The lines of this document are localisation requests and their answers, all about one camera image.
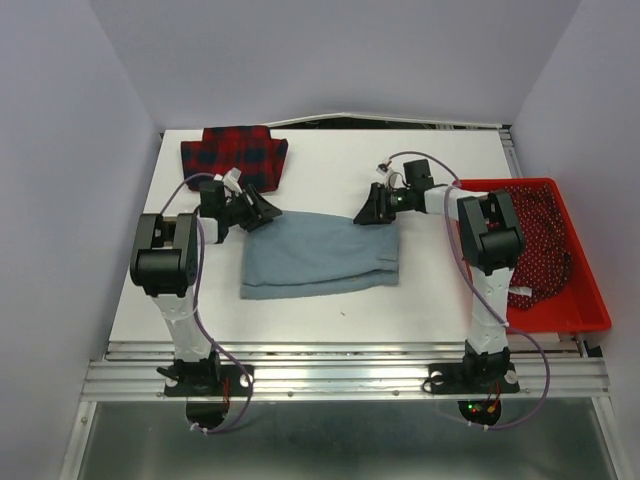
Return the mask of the light blue denim skirt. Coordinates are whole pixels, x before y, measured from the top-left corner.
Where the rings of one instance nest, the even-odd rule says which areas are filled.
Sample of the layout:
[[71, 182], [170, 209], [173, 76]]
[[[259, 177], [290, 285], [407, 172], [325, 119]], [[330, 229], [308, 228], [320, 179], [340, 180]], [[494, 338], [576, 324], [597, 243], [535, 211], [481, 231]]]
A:
[[246, 235], [240, 297], [276, 300], [396, 286], [397, 226], [360, 226], [342, 216], [287, 211]]

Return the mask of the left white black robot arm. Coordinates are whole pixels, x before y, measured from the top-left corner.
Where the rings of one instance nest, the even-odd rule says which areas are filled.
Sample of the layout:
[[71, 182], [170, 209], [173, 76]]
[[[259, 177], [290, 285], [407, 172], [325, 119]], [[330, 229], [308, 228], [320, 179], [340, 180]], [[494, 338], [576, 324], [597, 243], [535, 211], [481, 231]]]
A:
[[220, 395], [244, 376], [239, 367], [221, 363], [221, 350], [197, 313], [206, 239], [199, 220], [215, 221], [214, 241], [221, 243], [233, 226], [251, 232], [282, 215], [254, 186], [242, 187], [233, 179], [202, 181], [199, 197], [191, 213], [141, 215], [131, 253], [131, 281], [158, 307], [173, 341], [172, 364], [158, 369], [169, 397]]

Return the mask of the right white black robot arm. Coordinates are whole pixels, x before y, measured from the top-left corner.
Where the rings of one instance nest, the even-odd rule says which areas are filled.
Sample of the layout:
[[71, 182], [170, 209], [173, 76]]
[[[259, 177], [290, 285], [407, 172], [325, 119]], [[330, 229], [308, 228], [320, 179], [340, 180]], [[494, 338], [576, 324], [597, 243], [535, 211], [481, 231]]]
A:
[[471, 322], [462, 359], [430, 364], [422, 388], [434, 395], [483, 393], [494, 386], [516, 392], [507, 307], [525, 238], [513, 202], [504, 190], [474, 192], [458, 181], [436, 184], [433, 161], [427, 156], [407, 162], [402, 172], [390, 160], [380, 163], [376, 170], [383, 179], [371, 184], [354, 222], [390, 224], [406, 211], [444, 217], [452, 250], [461, 255], [458, 268], [472, 292]]

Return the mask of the red navy plaid skirt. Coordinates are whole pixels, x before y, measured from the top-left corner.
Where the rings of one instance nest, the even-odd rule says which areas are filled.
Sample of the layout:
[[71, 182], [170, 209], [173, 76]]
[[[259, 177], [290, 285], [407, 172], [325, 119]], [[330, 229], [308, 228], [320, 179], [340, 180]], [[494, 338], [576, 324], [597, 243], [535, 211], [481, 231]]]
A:
[[263, 125], [205, 128], [200, 140], [182, 141], [180, 154], [187, 187], [199, 191], [207, 181], [204, 173], [224, 175], [232, 168], [241, 172], [242, 187], [253, 185], [259, 193], [278, 189], [289, 142], [273, 138]]

